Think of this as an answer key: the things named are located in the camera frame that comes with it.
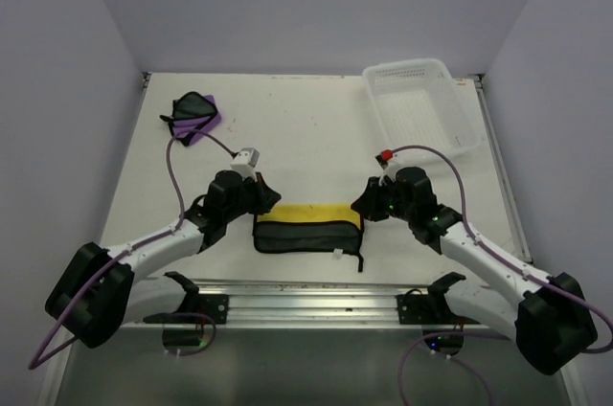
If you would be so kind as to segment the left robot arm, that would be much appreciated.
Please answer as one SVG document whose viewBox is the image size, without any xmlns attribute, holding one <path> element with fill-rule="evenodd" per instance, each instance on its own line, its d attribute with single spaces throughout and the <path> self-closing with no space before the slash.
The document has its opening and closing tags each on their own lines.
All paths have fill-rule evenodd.
<svg viewBox="0 0 613 406">
<path fill-rule="evenodd" d="M 86 347 L 105 343 L 127 321 L 128 298 L 136 284 L 180 259 L 219 242 L 227 226 L 245 214 L 267 214 L 282 199 L 261 173 L 216 174 L 175 223 L 151 237 L 103 248 L 82 245 L 45 303 L 45 311 Z"/>
</svg>

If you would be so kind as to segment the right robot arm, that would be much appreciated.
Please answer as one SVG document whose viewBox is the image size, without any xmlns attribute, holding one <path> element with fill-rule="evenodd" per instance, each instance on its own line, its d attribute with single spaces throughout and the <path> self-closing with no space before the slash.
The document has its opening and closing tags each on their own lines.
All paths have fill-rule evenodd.
<svg viewBox="0 0 613 406">
<path fill-rule="evenodd" d="M 479 235 L 461 213 L 439 203 L 423 169 L 371 177 L 351 207 L 372 222 L 406 222 L 419 243 L 482 280 L 474 284 L 451 272 L 431 283 L 422 298 L 400 297 L 399 304 L 420 322 L 461 317 L 489 327 L 514 341 L 529 364 L 547 375 L 596 342 L 579 283 L 565 273 L 553 277 L 536 269 Z"/>
</svg>

